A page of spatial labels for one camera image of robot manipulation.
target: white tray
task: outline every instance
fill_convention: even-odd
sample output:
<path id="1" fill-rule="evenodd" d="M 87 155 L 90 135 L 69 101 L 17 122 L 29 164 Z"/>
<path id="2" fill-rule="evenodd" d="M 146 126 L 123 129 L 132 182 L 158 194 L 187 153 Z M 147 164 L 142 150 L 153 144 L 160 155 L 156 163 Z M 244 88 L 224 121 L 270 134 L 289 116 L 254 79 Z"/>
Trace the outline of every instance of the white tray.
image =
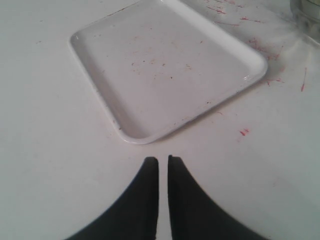
<path id="1" fill-rule="evenodd" d="M 142 0 L 76 32 L 122 139 L 160 139 L 261 79 L 266 60 L 179 0 Z"/>

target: metal container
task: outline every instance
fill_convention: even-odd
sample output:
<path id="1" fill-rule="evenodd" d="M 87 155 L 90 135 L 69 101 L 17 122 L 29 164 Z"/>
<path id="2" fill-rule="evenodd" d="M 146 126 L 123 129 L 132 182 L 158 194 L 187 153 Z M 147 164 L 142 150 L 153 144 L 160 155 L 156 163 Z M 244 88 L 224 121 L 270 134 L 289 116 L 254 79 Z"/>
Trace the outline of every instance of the metal container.
<path id="1" fill-rule="evenodd" d="M 320 0 L 290 0 L 290 7 L 299 29 L 320 42 Z"/>

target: white table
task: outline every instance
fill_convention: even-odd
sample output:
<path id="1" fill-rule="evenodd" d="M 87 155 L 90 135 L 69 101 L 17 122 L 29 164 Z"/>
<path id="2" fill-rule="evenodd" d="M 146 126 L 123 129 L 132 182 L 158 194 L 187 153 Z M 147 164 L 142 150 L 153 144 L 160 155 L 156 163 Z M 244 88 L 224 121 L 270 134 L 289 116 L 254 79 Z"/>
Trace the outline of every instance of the white table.
<path id="1" fill-rule="evenodd" d="M 223 8 L 227 14 L 208 8 L 207 16 L 269 58 L 270 71 L 150 145 L 116 135 L 67 45 L 78 29 L 135 1 L 1 4 L 0 239 L 72 235 L 119 197 L 147 156 L 160 164 L 157 239 L 171 239 L 169 154 L 183 158 L 224 210 L 265 237 L 320 239 L 320 50 L 283 19 L 289 0 L 202 1 Z"/>

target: plastic tray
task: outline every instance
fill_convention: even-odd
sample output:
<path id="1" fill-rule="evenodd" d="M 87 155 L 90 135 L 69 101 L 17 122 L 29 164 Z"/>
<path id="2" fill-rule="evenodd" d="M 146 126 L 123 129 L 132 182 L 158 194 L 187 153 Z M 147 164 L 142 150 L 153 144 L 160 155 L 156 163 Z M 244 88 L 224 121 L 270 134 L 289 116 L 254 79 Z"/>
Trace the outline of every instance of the plastic tray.
<path id="1" fill-rule="evenodd" d="M 76 32 L 122 139 L 148 144 L 260 80 L 266 60 L 179 0 L 142 0 Z"/>

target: white surface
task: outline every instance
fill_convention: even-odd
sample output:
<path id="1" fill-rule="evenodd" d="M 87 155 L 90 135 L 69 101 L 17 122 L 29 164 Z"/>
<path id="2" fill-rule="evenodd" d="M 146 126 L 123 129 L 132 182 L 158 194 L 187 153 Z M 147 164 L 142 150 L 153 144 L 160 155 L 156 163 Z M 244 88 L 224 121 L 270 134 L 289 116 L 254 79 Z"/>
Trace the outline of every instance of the white surface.
<path id="1" fill-rule="evenodd" d="M 319 47 L 279 18 L 290 15 L 289 1 L 192 2 L 208 19 L 265 51 L 270 70 L 264 81 L 220 106 L 223 115 L 208 113 L 145 146 L 117 136 L 67 46 L 71 33 L 134 1 L 2 4 L 0 239 L 66 238 L 117 199 L 144 157 L 156 156 L 157 239 L 169 240 L 169 154 L 181 156 L 220 206 L 264 236 L 320 238 Z"/>
<path id="2" fill-rule="evenodd" d="M 70 39 L 110 121 L 149 144 L 260 80 L 265 58 L 180 0 L 143 0 Z"/>

